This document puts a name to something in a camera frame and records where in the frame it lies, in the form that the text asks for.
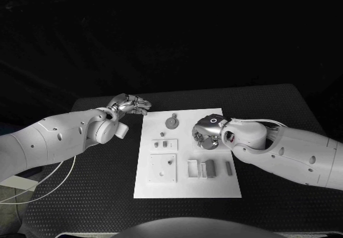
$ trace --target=table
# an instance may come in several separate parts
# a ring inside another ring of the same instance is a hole
[[[292,128],[324,135],[295,87],[289,84],[138,94],[152,103],[149,111],[221,108],[240,119],[272,119]],[[83,98],[72,111],[103,107],[110,97]],[[61,232],[113,233],[155,219],[207,217],[243,223],[273,232],[343,232],[343,192],[289,182],[245,164],[234,166],[242,198],[134,199],[142,116],[126,115],[125,138],[87,148],[60,188],[27,207],[23,224],[28,237]],[[37,186],[46,194],[69,171],[67,160]],[[46,174],[56,165],[50,165]]]

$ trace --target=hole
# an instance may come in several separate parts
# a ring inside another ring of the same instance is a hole
[[[283,155],[283,147],[279,149],[278,155]]]
[[[309,164],[312,165],[315,163],[315,156],[309,158]]]

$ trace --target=white paper sheet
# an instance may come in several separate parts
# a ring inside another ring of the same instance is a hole
[[[178,127],[165,128],[165,120],[175,113]],[[240,189],[234,171],[234,164],[229,148],[219,150],[198,150],[193,147],[191,129],[197,121],[210,114],[221,115],[221,109],[198,109],[168,112],[148,112],[142,119],[141,144],[135,176],[134,198],[240,198]],[[175,183],[148,182],[149,155],[171,154],[151,151],[151,140],[177,139],[175,154]],[[214,161],[216,177],[200,178],[200,163]],[[197,160],[198,178],[187,178],[187,160]],[[227,176],[224,162],[230,162],[232,176]]]

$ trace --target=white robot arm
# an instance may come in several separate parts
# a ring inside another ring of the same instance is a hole
[[[282,178],[343,190],[343,144],[330,138],[285,126],[266,127],[253,120],[226,120],[216,114],[197,122],[193,137],[204,149],[214,149],[221,140],[240,161]]]
[[[87,147],[121,139],[128,126],[119,123],[125,113],[147,115],[151,103],[119,94],[106,107],[41,119],[15,133],[0,136],[0,181],[21,171],[61,162]]]

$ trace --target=white cable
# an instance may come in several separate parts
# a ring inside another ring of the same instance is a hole
[[[34,201],[37,201],[40,198],[43,198],[43,197],[46,197],[57,188],[59,188],[59,186],[63,184],[63,182],[64,182],[64,180],[67,179],[67,176],[69,176],[69,174],[70,174],[70,172],[72,172],[72,170],[73,170],[73,164],[72,164],[72,167],[70,167],[70,170],[69,170],[69,173],[67,173],[67,175],[66,175],[66,177],[64,177],[64,179],[63,179],[63,181],[60,182],[60,184],[54,187],[54,189],[49,192],[49,193],[46,193],[41,197],[38,197],[38,198],[36,198],[34,200],[30,200],[30,201],[27,201],[27,202],[17,202],[17,203],[5,203],[5,202],[0,202],[0,204],[8,204],[8,205],[17,205],[17,204],[24,204],[24,203],[30,203],[30,202],[34,202]]]
[[[17,195],[8,197],[7,199],[1,200],[0,203],[4,202],[4,201],[7,201],[7,200],[10,200],[11,198],[20,196],[20,195],[21,195],[23,193],[25,193],[33,187],[36,187],[36,186],[47,179],[47,177],[54,173],[54,171],[57,170],[57,168],[59,168],[59,166],[61,165],[61,163],[63,163],[63,162],[59,163],[57,167],[53,169],[53,171],[50,172],[50,174],[41,179],[41,181],[40,181],[37,184],[34,184],[34,185],[33,185],[25,191],[23,191],[20,194],[17,194]]]
[[[262,121],[262,122],[270,122],[279,126],[283,126],[283,127],[288,127],[285,124],[279,123],[278,121],[275,120],[268,120],[268,119],[234,119],[234,118],[230,118],[232,120],[237,120],[237,121]]]

